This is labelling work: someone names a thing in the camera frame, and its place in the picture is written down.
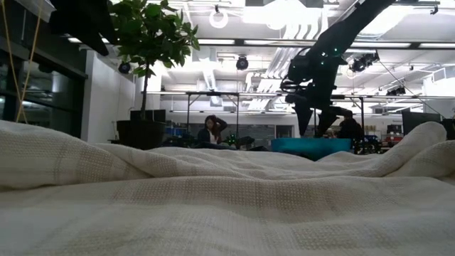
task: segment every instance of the blue container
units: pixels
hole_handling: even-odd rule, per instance
[[[317,161],[330,154],[349,151],[350,139],[281,138],[272,140],[272,151],[305,156]]]

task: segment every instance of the cable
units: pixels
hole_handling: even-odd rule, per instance
[[[4,20],[4,23],[5,23],[5,34],[6,34],[6,44],[8,46],[8,52],[9,52],[9,61],[10,61],[10,64],[11,64],[11,67],[13,68],[13,79],[14,79],[14,85],[16,86],[16,93],[17,93],[17,98],[19,101],[21,101],[21,91],[19,90],[19,85],[18,85],[18,82],[17,82],[17,77],[16,77],[16,72],[14,71],[14,62],[13,62],[13,53],[11,51],[11,42],[9,40],[9,31],[8,31],[8,21],[6,20],[6,0],[3,0],[2,2],[2,11],[3,11],[3,20]],[[26,124],[28,123],[27,122],[27,118],[26,118],[26,113],[22,110],[23,112],[23,119],[24,121],[26,122]]]
[[[381,63],[381,65],[386,69],[387,72],[389,72],[389,74],[391,76],[393,76],[393,78],[398,81],[399,84],[401,84],[401,86],[403,86],[406,90],[408,90],[409,92],[411,92],[412,96],[414,96],[415,98],[417,98],[418,100],[420,100],[424,105],[426,105],[427,107],[429,107],[431,110],[433,110],[434,112],[436,112],[437,114],[439,114],[441,117],[443,118],[446,118],[445,116],[443,116],[441,113],[439,113],[438,111],[436,111],[432,106],[428,105],[424,100],[422,100],[421,98],[419,98],[419,96],[417,96],[416,94],[414,94],[408,87],[406,87],[405,84],[403,84],[397,77],[395,77],[392,72],[390,72],[390,70],[382,63],[382,61],[378,61],[379,63]]]
[[[18,115],[16,117],[16,122],[18,122],[19,118],[21,117],[21,110],[22,110],[22,112],[24,112],[22,103],[23,103],[23,99],[26,96],[28,79],[30,78],[31,63],[33,61],[33,55],[35,54],[36,41],[38,40],[38,31],[39,31],[39,28],[40,28],[41,12],[43,10],[43,2],[44,2],[44,0],[41,0],[41,2],[40,2],[40,11],[38,12],[38,20],[36,21],[35,37],[33,38],[33,45],[31,47],[30,60],[28,61],[27,77],[26,77],[26,82],[23,84],[22,97],[21,97],[21,101],[19,102],[19,113],[18,113]]]

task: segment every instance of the person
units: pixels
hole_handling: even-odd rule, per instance
[[[221,132],[228,127],[228,124],[215,115],[205,118],[204,129],[198,133],[199,142],[219,144],[221,143]]]
[[[340,123],[339,139],[361,140],[363,138],[363,129],[360,124],[353,119],[353,113],[348,112],[344,116],[344,120]]]

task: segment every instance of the woman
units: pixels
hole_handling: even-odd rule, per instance
[[[228,124],[215,115],[211,115],[205,118],[204,125],[204,129],[200,130],[198,133],[199,142],[211,144],[221,143],[221,132],[228,127]]]

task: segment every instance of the black plant pot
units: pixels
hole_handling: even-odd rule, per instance
[[[161,146],[166,124],[153,121],[117,121],[121,145],[135,149],[149,150]]]

